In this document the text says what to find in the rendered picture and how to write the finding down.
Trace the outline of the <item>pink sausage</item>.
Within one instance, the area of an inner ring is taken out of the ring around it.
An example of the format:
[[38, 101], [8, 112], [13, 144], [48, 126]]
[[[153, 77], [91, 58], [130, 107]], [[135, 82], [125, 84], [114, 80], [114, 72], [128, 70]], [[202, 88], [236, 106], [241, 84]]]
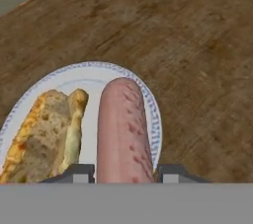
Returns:
[[111, 81], [101, 96], [97, 182], [153, 182], [144, 100], [138, 85], [129, 78]]

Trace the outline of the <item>white plate with blue rim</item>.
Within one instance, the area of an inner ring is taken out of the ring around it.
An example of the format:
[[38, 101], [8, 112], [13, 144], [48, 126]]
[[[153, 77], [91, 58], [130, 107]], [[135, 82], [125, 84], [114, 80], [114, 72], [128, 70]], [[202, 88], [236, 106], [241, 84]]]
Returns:
[[89, 100], [82, 119], [81, 152], [77, 164], [93, 164], [95, 166], [94, 179], [96, 182], [98, 117], [101, 96], [105, 87], [118, 78], [129, 78], [141, 90], [154, 179], [162, 143], [161, 116], [154, 96], [147, 86], [129, 70], [112, 63], [93, 61], [72, 64], [46, 75], [14, 105], [0, 130], [0, 174], [12, 141], [38, 96], [49, 90], [56, 90], [65, 95], [70, 95], [73, 91], [82, 89], [89, 95]]

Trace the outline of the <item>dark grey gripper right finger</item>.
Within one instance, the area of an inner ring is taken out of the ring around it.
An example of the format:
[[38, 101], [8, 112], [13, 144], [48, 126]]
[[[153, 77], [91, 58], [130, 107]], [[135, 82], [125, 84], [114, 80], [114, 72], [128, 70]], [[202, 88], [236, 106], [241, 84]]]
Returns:
[[160, 164], [157, 166], [157, 175], [162, 184], [204, 184], [207, 180], [191, 175], [182, 165], [179, 164]]

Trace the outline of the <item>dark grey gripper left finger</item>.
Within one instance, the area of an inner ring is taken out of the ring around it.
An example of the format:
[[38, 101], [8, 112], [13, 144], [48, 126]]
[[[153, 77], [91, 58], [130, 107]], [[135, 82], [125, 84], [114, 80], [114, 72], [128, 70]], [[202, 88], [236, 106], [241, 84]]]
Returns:
[[61, 175], [44, 180], [51, 184], [93, 184], [95, 166], [93, 164], [73, 164], [67, 168]]

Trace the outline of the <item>brown crusty bun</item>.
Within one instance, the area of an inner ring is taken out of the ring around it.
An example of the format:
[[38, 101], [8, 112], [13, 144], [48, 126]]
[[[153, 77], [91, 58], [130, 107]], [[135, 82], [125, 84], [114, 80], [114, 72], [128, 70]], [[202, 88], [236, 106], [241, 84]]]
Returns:
[[39, 183], [77, 164], [88, 100], [82, 89], [38, 96], [7, 152], [0, 184]]

